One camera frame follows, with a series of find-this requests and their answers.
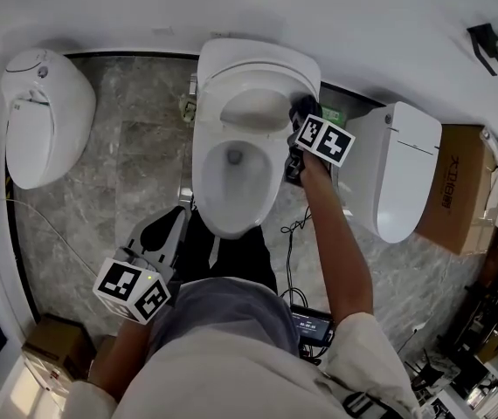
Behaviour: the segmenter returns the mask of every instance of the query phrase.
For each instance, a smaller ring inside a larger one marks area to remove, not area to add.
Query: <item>black cable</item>
[[[290,298],[290,305],[292,305],[294,303],[294,293],[296,293],[301,298],[301,301],[303,302],[303,306],[304,307],[308,306],[308,299],[306,298],[303,291],[297,287],[294,287],[294,284],[292,281],[292,267],[290,265],[290,258],[292,257],[294,231],[297,228],[300,228],[300,230],[303,230],[303,227],[305,227],[306,221],[309,220],[310,218],[311,218],[311,214],[309,213],[309,207],[307,207],[305,210],[305,215],[303,216],[303,220],[296,220],[289,227],[284,226],[280,229],[281,233],[289,235],[288,236],[288,244],[287,244],[287,258],[286,258],[287,290],[284,291],[280,296],[283,298],[284,295],[286,293],[288,293],[289,298]]]
[[[329,350],[328,347],[324,347],[320,353],[317,354],[317,356],[315,357],[316,359],[318,359],[319,357],[322,357],[327,351]]]
[[[416,334],[416,332],[417,332],[417,330],[416,330],[416,329],[414,329],[414,332],[412,333],[412,335],[411,335],[410,337],[408,337],[408,338],[406,339],[406,341],[403,343],[403,346],[401,346],[401,347],[400,347],[400,349],[398,349],[397,354],[400,354],[400,351],[402,351],[402,350],[403,350],[403,348],[404,348],[404,347],[408,344],[408,342],[409,342],[410,340],[412,340],[412,337]]]

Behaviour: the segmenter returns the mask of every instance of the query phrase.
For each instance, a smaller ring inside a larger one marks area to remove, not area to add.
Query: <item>white sleeve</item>
[[[419,415],[405,367],[373,315],[354,313],[338,325],[326,372],[353,391],[398,402]]]
[[[65,411],[61,419],[109,419],[117,402],[103,389],[92,383],[76,381],[66,398]]]

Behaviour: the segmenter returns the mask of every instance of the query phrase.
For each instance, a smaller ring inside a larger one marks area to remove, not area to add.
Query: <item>drain hole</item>
[[[230,149],[227,151],[226,157],[228,159],[228,163],[235,166],[240,164],[241,161],[243,160],[243,152],[236,149]]]

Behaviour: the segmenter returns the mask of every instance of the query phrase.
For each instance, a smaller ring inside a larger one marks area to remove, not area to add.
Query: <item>white tank lid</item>
[[[6,162],[14,183],[35,188],[43,176],[53,135],[50,107],[27,100],[14,100],[6,132]]]

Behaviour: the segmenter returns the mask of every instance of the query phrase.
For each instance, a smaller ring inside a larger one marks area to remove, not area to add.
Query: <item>white toilet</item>
[[[54,182],[86,146],[95,112],[92,86],[68,58],[35,48],[6,66],[1,87],[12,180],[22,189]]]
[[[344,164],[333,168],[341,201],[385,242],[406,239],[430,194],[441,124],[398,102],[348,120],[345,128],[356,140]]]
[[[260,225],[273,207],[293,132],[289,110],[318,99],[319,66],[278,45],[214,39],[197,69],[193,193],[204,223],[235,239]]]

